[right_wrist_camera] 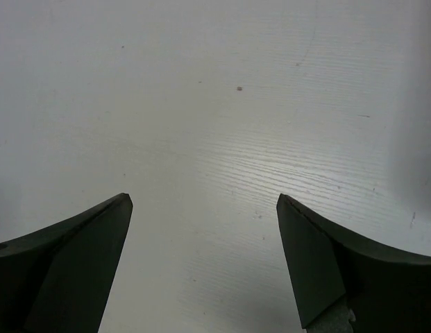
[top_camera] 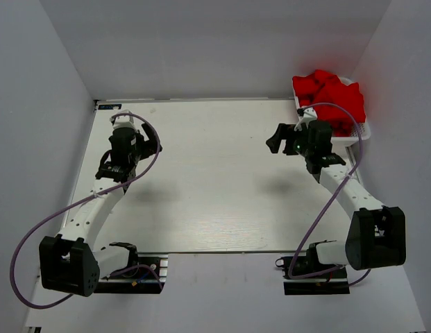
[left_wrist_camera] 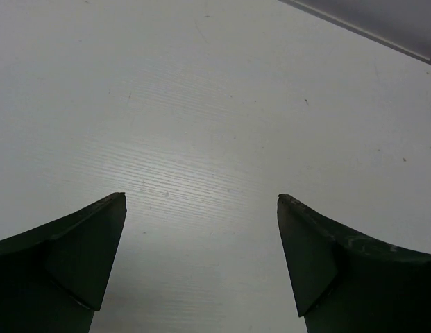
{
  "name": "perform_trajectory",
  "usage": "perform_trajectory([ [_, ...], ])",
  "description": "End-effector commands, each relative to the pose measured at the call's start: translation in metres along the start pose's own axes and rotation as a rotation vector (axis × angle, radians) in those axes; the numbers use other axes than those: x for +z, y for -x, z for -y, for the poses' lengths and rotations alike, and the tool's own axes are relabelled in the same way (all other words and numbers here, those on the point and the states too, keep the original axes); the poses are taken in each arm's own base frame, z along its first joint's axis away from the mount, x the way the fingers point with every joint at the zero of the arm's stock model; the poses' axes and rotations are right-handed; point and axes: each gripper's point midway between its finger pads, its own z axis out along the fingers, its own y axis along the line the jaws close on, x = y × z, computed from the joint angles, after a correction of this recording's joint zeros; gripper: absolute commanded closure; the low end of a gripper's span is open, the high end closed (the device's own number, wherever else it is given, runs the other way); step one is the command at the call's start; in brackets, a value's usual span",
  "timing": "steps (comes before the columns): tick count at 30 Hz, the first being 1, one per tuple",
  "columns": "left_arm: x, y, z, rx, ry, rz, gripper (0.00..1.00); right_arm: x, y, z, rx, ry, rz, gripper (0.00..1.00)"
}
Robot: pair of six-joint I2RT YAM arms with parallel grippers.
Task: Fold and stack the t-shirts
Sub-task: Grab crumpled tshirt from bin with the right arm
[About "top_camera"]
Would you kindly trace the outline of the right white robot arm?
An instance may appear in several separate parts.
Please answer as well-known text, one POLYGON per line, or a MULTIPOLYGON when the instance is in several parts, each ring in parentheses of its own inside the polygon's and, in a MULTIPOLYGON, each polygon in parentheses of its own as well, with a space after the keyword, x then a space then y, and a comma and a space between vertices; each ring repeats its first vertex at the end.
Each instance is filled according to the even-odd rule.
POLYGON ((388 207, 353 178, 353 169, 332 150, 332 128, 326 121, 311 121, 301 126, 281 123, 266 141, 276 154, 300 155, 306 169, 327 189, 350 218, 343 241, 310 244, 306 254, 296 250, 290 261, 291 279, 313 278, 347 265, 356 271, 401 266, 406 261, 405 214, 399 207, 388 207))

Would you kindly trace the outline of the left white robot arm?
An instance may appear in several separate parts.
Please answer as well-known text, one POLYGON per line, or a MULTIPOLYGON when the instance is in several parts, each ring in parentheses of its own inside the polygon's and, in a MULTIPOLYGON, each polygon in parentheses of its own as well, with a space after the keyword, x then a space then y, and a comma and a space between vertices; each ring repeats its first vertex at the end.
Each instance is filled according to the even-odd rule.
POLYGON ((138 162, 157 156, 162 147, 146 123, 141 130, 129 121, 113 124, 111 149, 101 158, 91 198, 80 204, 76 215, 56 236, 45 236, 39 245, 45 289, 87 297, 95 292, 100 279, 136 269, 136 246, 114 241, 95 250, 94 244, 113 208, 136 179, 138 162))

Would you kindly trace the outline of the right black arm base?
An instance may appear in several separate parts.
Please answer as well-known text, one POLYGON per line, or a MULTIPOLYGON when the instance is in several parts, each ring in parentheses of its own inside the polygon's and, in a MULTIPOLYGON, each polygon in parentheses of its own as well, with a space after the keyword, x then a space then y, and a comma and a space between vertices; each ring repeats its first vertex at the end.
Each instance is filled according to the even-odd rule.
POLYGON ((350 293, 348 276, 344 268, 308 279, 291 279, 289 265, 292 258, 292 256, 279 257, 275 261, 276 268, 282 271, 286 296, 331 296, 350 293))

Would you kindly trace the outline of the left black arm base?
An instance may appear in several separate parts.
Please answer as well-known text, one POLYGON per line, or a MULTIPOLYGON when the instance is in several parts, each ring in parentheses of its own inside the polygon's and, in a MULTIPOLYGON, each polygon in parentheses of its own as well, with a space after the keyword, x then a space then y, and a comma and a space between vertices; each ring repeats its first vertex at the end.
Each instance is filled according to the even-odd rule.
POLYGON ((167 280, 168 255, 139 253, 137 264, 149 268, 138 267, 127 273, 100 279, 94 293, 161 294, 167 280))

